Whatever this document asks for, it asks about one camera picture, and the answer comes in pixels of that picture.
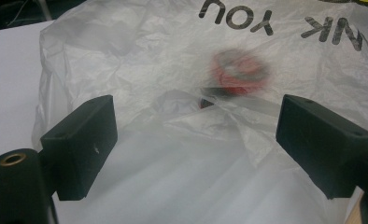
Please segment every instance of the black block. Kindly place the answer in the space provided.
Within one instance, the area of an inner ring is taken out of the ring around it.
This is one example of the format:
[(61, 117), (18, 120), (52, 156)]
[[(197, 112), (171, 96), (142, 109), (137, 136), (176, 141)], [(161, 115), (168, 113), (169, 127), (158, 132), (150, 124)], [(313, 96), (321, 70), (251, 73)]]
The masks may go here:
[(285, 95), (277, 142), (327, 198), (348, 198), (356, 187), (352, 163), (368, 156), (368, 131), (313, 101)]
[(94, 98), (41, 137), (39, 153), (50, 193), (61, 201), (86, 197), (117, 142), (111, 95)]

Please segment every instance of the red round object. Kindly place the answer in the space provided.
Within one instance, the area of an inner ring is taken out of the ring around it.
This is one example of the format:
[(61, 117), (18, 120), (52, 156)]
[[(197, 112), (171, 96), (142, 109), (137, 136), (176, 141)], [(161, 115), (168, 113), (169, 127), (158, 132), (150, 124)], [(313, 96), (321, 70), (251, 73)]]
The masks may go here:
[(230, 49), (213, 58), (212, 76), (230, 94), (246, 95), (262, 88), (268, 74), (248, 52)]

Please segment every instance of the white plastic bag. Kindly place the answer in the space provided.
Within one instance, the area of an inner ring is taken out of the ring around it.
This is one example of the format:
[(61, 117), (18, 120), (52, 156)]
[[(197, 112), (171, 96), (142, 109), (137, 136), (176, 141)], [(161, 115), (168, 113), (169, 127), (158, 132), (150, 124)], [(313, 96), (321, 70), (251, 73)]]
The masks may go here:
[[(328, 201), (275, 131), (286, 93), (368, 130), (368, 7), (94, 0), (44, 30), (41, 50), (35, 143), (104, 94), (120, 132), (88, 198), (57, 204), (63, 223), (344, 222), (347, 200)], [(227, 50), (262, 62), (265, 83), (236, 97), (205, 94), (225, 85), (213, 62)], [(215, 105), (200, 109), (201, 98)]]

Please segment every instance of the white table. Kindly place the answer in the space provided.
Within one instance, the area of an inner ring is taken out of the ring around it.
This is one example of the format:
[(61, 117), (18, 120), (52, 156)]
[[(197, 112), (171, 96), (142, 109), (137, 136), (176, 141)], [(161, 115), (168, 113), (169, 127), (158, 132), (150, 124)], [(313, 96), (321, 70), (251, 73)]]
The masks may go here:
[(52, 21), (0, 31), (0, 154), (32, 148), (41, 75), (39, 32)]

